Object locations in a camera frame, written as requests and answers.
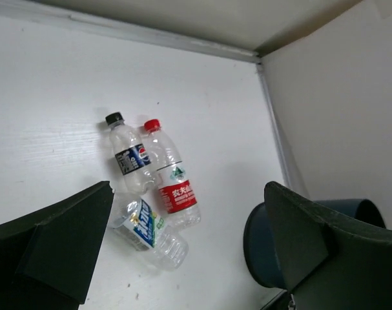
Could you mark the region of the clear bottle blue white label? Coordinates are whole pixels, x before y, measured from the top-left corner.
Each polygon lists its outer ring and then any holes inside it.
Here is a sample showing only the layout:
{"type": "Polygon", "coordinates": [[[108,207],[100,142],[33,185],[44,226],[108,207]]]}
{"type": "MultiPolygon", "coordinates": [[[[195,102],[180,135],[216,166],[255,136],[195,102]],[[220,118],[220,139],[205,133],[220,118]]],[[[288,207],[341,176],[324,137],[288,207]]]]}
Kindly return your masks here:
{"type": "Polygon", "coordinates": [[[178,269],[189,245],[142,197],[133,193],[114,195],[108,226],[154,267],[178,269]]]}

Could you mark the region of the aluminium table edge rail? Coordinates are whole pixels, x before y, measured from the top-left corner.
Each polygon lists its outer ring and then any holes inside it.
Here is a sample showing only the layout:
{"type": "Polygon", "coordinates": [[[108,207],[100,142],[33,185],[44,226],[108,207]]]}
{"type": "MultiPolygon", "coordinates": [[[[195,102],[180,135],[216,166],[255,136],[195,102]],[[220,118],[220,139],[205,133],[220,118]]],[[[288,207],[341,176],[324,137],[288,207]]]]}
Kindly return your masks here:
{"type": "Polygon", "coordinates": [[[243,61],[256,64],[259,80],[263,88],[263,95],[271,125],[273,128],[274,141],[278,152],[278,159],[282,168],[284,183],[293,185],[291,174],[284,152],[284,141],[280,136],[280,129],[273,103],[265,78],[265,67],[261,57],[256,52],[237,48],[230,45],[216,43],[195,37],[183,36],[174,32],[167,32],[156,28],[139,26],[132,23],[124,23],[113,19],[85,14],[56,6],[45,5],[36,1],[0,1],[0,16],[20,19],[43,25],[58,26],[71,30],[95,34],[104,37],[113,37],[125,41],[144,43],[158,47],[173,48],[208,56],[215,56],[234,61],[243,61]]]}

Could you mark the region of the clear bottle black cap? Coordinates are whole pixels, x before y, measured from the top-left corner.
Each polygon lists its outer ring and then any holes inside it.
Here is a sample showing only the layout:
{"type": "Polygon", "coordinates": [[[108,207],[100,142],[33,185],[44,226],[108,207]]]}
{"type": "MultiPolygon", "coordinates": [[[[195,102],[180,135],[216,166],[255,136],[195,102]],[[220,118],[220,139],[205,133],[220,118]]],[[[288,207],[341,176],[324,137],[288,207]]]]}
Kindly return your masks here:
{"type": "Polygon", "coordinates": [[[151,160],[138,131],[127,125],[120,112],[105,117],[110,129],[109,140],[126,187],[130,192],[144,195],[155,186],[151,160]]]}

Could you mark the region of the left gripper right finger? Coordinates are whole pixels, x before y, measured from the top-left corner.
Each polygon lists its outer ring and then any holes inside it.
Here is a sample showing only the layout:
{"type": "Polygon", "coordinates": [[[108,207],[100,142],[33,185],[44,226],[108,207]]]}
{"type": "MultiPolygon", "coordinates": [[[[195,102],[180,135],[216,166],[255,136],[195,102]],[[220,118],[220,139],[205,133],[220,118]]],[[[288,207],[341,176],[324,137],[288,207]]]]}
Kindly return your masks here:
{"type": "Polygon", "coordinates": [[[392,231],[271,181],[264,202],[297,309],[392,309],[392,231]]]}

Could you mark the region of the dark blue round bin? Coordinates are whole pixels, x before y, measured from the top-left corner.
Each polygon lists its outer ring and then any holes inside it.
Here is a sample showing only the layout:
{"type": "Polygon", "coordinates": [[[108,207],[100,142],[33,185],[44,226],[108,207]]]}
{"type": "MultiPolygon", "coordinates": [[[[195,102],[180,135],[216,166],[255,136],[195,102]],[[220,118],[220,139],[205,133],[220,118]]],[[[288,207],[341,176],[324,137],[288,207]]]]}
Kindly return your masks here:
{"type": "MultiPolygon", "coordinates": [[[[386,228],[378,207],[368,199],[317,200],[316,203],[376,227],[386,228]]],[[[243,253],[253,279],[263,287],[285,289],[264,202],[250,213],[243,232],[243,253]]]]}

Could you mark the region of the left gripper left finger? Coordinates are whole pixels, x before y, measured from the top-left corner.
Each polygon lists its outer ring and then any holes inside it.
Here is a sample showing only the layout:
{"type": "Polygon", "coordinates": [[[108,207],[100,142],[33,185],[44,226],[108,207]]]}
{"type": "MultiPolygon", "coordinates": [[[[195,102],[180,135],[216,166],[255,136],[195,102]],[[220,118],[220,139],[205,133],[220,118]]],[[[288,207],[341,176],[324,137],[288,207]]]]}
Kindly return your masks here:
{"type": "Polygon", "coordinates": [[[109,181],[0,225],[0,309],[87,300],[114,193],[109,181]]]}

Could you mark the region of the clear bottle red cap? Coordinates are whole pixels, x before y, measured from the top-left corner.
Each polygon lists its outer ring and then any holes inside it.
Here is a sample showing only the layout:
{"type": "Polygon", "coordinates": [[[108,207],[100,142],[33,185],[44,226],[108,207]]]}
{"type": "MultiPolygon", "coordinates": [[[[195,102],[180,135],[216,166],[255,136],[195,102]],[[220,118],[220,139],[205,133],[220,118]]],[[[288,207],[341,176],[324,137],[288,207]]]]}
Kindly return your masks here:
{"type": "Polygon", "coordinates": [[[201,222],[201,211],[180,152],[158,119],[145,122],[149,152],[164,208],[171,225],[181,231],[201,222]]]}

